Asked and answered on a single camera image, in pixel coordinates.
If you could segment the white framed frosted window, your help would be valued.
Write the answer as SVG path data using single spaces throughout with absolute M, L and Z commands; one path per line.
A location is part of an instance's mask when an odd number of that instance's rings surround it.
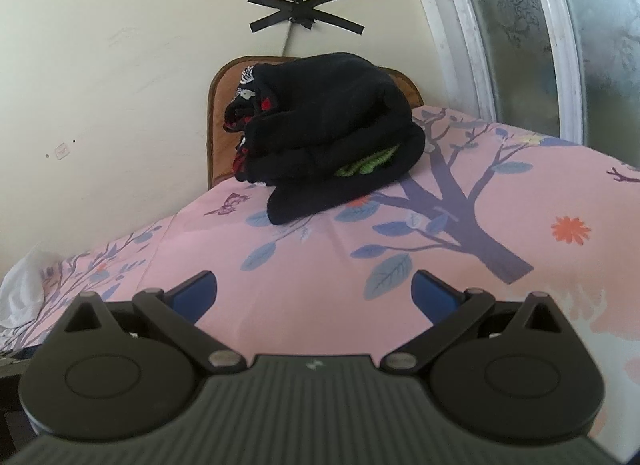
M 448 101 L 639 162 L 639 0 L 421 0 Z

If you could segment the white crumpled cloth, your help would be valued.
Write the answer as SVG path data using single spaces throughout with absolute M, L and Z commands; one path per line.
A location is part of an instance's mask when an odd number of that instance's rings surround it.
M 57 261 L 55 253 L 34 246 L 9 269 L 1 283 L 2 332 L 13 332 L 35 321 L 44 303 L 42 272 Z

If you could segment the pink tree-print bed sheet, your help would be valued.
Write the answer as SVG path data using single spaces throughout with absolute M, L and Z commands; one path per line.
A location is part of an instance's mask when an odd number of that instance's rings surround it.
M 428 326 L 410 291 L 431 272 L 500 300 L 549 294 L 597 361 L 605 400 L 593 438 L 639 446 L 639 173 L 588 147 L 420 107 L 420 162 L 396 184 L 286 225 L 269 188 L 227 180 L 172 216 L 43 266 L 46 301 L 3 350 L 43 341 L 76 295 L 127 300 L 203 270 L 217 299 L 203 331 L 258 353 L 365 353 Z

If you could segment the black tape cross on wall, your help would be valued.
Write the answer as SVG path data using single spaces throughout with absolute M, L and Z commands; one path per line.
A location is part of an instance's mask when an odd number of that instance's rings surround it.
M 306 29 L 312 29 L 316 23 L 324 23 L 361 35 L 364 29 L 362 25 L 319 10 L 322 4 L 333 1 L 337 0 L 247 0 L 255 6 L 274 10 L 274 13 L 251 22 L 250 31 L 261 32 L 283 22 L 297 24 Z

